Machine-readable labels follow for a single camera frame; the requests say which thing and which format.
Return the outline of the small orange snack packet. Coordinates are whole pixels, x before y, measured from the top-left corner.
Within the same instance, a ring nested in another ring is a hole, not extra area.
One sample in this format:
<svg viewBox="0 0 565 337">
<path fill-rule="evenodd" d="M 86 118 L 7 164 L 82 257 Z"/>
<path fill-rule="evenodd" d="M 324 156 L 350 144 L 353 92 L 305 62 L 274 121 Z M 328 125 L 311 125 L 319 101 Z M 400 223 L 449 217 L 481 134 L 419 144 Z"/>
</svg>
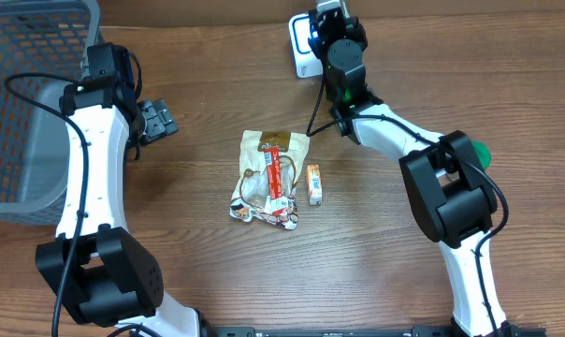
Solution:
<svg viewBox="0 0 565 337">
<path fill-rule="evenodd" d="M 318 165 L 307 166 L 307 186 L 309 203 L 312 206 L 321 205 L 323 201 L 322 177 Z"/>
</svg>

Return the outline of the beige pet treat bag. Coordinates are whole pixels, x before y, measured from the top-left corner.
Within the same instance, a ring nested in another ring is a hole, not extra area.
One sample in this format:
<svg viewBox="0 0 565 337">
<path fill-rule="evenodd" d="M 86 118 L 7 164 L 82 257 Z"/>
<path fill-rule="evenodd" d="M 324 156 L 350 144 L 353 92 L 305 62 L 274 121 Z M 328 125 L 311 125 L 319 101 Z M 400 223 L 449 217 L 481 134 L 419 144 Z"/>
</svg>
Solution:
<svg viewBox="0 0 565 337">
<path fill-rule="evenodd" d="M 264 151 L 277 146 L 280 154 L 284 213 L 273 215 L 269 208 L 268 173 Z M 246 130 L 240 142 L 239 180 L 231 197 L 230 216 L 250 223 L 254 219 L 285 230 L 297 227 L 297 182 L 310 146 L 299 133 Z"/>
</svg>

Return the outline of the white green round container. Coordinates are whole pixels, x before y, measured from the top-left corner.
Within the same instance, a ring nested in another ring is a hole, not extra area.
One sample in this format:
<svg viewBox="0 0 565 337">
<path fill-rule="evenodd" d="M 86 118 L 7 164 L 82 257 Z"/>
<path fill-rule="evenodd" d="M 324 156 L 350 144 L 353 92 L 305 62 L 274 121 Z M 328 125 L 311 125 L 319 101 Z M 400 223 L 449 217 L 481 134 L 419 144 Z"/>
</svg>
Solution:
<svg viewBox="0 0 565 337">
<path fill-rule="evenodd" d="M 489 151 L 486 145 L 484 145 L 482 142 L 479 141 L 473 141 L 472 146 L 482 165 L 482 168 L 487 169 L 492 162 L 491 152 Z"/>
</svg>

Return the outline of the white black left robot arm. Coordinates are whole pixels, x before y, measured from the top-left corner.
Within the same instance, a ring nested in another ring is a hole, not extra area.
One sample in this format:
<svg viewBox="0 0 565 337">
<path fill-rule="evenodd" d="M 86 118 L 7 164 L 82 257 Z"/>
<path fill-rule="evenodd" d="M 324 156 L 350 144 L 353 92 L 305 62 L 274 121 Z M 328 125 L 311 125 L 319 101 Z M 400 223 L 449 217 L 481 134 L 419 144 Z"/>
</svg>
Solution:
<svg viewBox="0 0 565 337">
<path fill-rule="evenodd" d="M 214 333 L 198 310 L 166 293 L 157 260 L 127 229 L 128 148 L 178 130 L 163 100 L 137 99 L 135 85 L 114 76 L 68 84 L 61 97 L 69 136 L 65 206 L 55 240 L 36 249 L 36 267 L 56 295 L 53 336 L 63 310 L 78 324 L 113 327 L 116 333 Z"/>
</svg>

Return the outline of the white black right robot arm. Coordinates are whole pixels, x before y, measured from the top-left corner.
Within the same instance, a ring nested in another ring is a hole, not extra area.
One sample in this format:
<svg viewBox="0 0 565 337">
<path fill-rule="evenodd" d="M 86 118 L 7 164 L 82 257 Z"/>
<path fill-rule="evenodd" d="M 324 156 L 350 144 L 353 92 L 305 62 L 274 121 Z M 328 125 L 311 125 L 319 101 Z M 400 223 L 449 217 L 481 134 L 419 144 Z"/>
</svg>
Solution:
<svg viewBox="0 0 565 337">
<path fill-rule="evenodd" d="M 506 198 L 486 174 L 462 131 L 427 131 L 394 113 L 368 86 L 365 28 L 342 1 L 319 1 L 309 11 L 308 44 L 322 64 L 319 96 L 330 102 L 332 125 L 344 137 L 398 162 L 415 223 L 439 245 L 454 298 L 459 336 L 517 336 L 500 307 L 490 240 L 507 217 Z"/>
</svg>

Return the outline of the red stick snack packet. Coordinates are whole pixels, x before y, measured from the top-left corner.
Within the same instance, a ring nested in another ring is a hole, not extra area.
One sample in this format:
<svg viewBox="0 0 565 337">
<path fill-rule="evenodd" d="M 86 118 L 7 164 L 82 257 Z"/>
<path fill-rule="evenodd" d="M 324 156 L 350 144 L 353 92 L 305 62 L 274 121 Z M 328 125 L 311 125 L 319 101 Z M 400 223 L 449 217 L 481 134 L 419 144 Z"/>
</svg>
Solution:
<svg viewBox="0 0 565 337">
<path fill-rule="evenodd" d="M 277 146 L 264 151 L 266 170 L 268 173 L 269 208 L 273 215 L 284 213 L 283 190 L 281 183 L 280 154 Z"/>
</svg>

